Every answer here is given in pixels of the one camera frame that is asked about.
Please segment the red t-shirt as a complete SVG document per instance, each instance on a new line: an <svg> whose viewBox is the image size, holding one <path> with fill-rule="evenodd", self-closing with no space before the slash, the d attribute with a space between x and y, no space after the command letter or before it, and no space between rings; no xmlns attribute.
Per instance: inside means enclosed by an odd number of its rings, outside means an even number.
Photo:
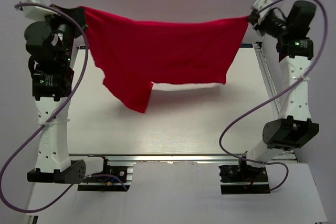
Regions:
<svg viewBox="0 0 336 224"><path fill-rule="evenodd" d="M246 17L204 23L136 21L86 7L86 36L103 85L144 113L153 85L226 83Z"/></svg>

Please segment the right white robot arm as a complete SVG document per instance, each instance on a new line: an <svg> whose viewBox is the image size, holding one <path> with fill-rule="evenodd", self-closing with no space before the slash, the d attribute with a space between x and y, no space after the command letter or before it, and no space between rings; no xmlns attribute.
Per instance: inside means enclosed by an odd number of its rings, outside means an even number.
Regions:
<svg viewBox="0 0 336 224"><path fill-rule="evenodd" d="M319 132L319 124L311 119L308 78L304 77L313 59L313 42L307 33L316 6L307 1L296 1L283 19L278 18L272 8L259 14L263 7L265 4L256 4L248 21L260 35L277 39L282 87L293 88L282 95L278 118L265 124L262 140L246 153L246 163L238 166L237 175L245 182L255 177L255 167L264 167L283 151L303 147Z"/></svg>

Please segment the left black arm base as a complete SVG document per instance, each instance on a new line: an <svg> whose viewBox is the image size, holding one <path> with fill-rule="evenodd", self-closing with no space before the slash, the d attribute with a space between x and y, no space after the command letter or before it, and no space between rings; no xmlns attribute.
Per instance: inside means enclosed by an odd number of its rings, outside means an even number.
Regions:
<svg viewBox="0 0 336 224"><path fill-rule="evenodd" d="M104 157L103 170L78 185L78 191L126 192L132 181L133 164L110 161Z"/></svg>

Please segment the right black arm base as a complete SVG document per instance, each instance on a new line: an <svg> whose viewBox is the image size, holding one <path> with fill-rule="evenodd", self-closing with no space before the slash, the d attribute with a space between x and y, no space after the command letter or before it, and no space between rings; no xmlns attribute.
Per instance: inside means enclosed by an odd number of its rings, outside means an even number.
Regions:
<svg viewBox="0 0 336 224"><path fill-rule="evenodd" d="M269 194L270 186L266 168L241 171L238 165L219 167L222 195Z"/></svg>

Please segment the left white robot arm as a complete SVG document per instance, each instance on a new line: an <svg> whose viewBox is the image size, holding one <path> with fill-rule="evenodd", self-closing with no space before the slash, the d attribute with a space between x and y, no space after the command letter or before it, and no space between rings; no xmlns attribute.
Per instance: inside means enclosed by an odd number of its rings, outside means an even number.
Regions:
<svg viewBox="0 0 336 224"><path fill-rule="evenodd" d="M85 37L87 29L82 7L64 9L38 3L22 3L25 17L33 20L25 32L30 54L28 69L32 95L38 111L39 138L37 161L27 173L29 182L80 184L86 176L101 182L110 178L111 168L97 158L71 160L67 124L70 100L79 87L73 84L71 55L74 40Z"/></svg>

